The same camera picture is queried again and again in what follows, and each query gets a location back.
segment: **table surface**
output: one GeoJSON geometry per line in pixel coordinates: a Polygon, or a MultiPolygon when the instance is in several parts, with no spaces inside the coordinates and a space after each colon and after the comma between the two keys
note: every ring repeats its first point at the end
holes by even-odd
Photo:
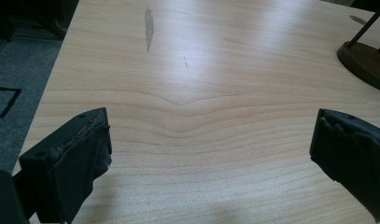
{"type": "MultiPolygon", "coordinates": [[[[309,156],[319,108],[380,127],[380,91],[336,57],[362,27],[350,15],[372,13],[82,0],[22,152],[105,106],[113,162],[75,223],[374,223],[309,156]]],[[[380,46],[380,20],[360,42],[380,46]]]]}

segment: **light wood tabletop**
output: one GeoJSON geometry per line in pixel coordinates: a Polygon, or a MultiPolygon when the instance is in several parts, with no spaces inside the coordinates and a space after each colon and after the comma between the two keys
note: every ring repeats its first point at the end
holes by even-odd
{"type": "MultiPolygon", "coordinates": [[[[81,0],[22,152],[105,106],[113,162],[74,223],[374,223],[309,156],[319,108],[380,127],[380,91],[336,56],[349,16],[372,13],[81,0]]],[[[380,19],[360,42],[380,46],[380,19]]]]}

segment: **black object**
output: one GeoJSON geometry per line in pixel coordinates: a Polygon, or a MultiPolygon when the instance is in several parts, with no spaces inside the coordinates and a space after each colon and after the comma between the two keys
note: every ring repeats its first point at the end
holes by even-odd
{"type": "Polygon", "coordinates": [[[14,34],[14,28],[9,21],[6,2],[0,0],[0,38],[10,41],[14,34]]]}
{"type": "Polygon", "coordinates": [[[380,7],[380,0],[355,0],[350,6],[375,12],[380,7]]]}
{"type": "MultiPolygon", "coordinates": [[[[29,16],[31,16],[31,18],[48,29],[56,37],[59,39],[64,39],[66,31],[58,24],[57,18],[45,15],[44,13],[40,13],[40,10],[37,9],[37,4],[35,4],[34,1],[29,2],[24,0],[14,0],[14,2],[18,8],[26,12],[29,16]]],[[[38,1],[38,4],[41,4],[43,2],[47,3],[46,1],[38,1]]]]}
{"type": "Polygon", "coordinates": [[[12,0],[22,2],[30,7],[39,17],[54,23],[58,21],[62,27],[68,27],[73,18],[78,0],[12,0]]]}
{"type": "Polygon", "coordinates": [[[110,155],[105,108],[70,119],[20,156],[21,171],[13,183],[0,172],[0,195],[12,196],[0,197],[0,205],[8,203],[0,206],[0,223],[7,223],[6,217],[17,210],[17,221],[8,223],[25,223],[34,212],[41,222],[70,223],[91,194],[93,180],[108,170],[110,155]]]}
{"type": "Polygon", "coordinates": [[[380,17],[380,8],[350,42],[345,42],[337,52],[341,63],[355,76],[380,90],[380,48],[358,43],[362,35],[380,17]]]}
{"type": "Polygon", "coordinates": [[[379,128],[351,115],[320,109],[310,155],[380,222],[379,128]]]}

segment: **dark wooden stand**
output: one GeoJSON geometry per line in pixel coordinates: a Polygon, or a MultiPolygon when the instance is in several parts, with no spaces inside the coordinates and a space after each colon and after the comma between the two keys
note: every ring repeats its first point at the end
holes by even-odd
{"type": "Polygon", "coordinates": [[[380,16],[380,8],[350,42],[345,42],[337,52],[341,63],[355,76],[380,90],[380,48],[358,43],[362,35],[380,16]]]}

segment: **black tape mark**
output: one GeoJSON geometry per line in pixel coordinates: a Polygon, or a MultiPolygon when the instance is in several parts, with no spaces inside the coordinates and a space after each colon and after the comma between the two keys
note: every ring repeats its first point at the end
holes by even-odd
{"type": "Polygon", "coordinates": [[[0,119],[3,119],[6,116],[6,114],[9,112],[11,107],[15,104],[15,101],[18,98],[18,96],[21,94],[21,89],[11,89],[11,88],[0,87],[0,91],[14,91],[15,92],[12,98],[9,100],[6,108],[0,114],[0,119]]]}

